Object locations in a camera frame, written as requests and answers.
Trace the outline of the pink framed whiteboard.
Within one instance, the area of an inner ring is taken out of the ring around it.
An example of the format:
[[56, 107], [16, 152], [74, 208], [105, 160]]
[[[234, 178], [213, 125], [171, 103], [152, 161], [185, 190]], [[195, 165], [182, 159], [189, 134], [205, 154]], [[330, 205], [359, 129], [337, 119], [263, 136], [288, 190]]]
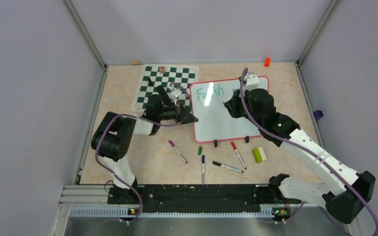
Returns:
[[245, 118], [230, 116], [224, 102], [240, 88], [239, 79], [226, 79], [193, 83], [189, 90], [192, 113], [198, 118], [193, 124], [198, 143], [259, 137], [258, 128]]

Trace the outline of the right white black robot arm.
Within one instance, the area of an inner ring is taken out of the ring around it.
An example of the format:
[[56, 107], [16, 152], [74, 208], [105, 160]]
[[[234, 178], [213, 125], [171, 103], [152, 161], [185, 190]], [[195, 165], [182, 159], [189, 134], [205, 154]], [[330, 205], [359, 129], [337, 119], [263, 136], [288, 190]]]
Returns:
[[269, 197], [276, 203], [297, 199], [327, 210], [336, 220], [350, 224], [369, 202], [376, 182], [369, 171], [358, 172], [333, 157], [313, 141], [291, 117], [276, 110], [274, 98], [262, 88], [237, 89], [224, 107], [233, 118], [244, 117], [260, 134], [293, 154], [314, 172], [322, 183], [311, 183], [279, 174], [270, 178]]

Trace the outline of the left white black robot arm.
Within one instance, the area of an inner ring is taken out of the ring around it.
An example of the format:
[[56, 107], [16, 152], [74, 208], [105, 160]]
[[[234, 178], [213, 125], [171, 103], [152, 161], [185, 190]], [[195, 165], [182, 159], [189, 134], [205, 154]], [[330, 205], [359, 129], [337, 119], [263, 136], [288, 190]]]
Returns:
[[175, 125], [198, 122], [181, 102], [154, 94], [141, 117], [107, 112], [92, 137], [96, 158], [103, 159], [98, 164], [113, 175], [114, 189], [126, 203], [133, 203], [138, 197], [138, 190], [133, 187], [137, 180], [126, 158], [131, 139], [134, 135], [155, 135], [164, 120], [174, 120]]

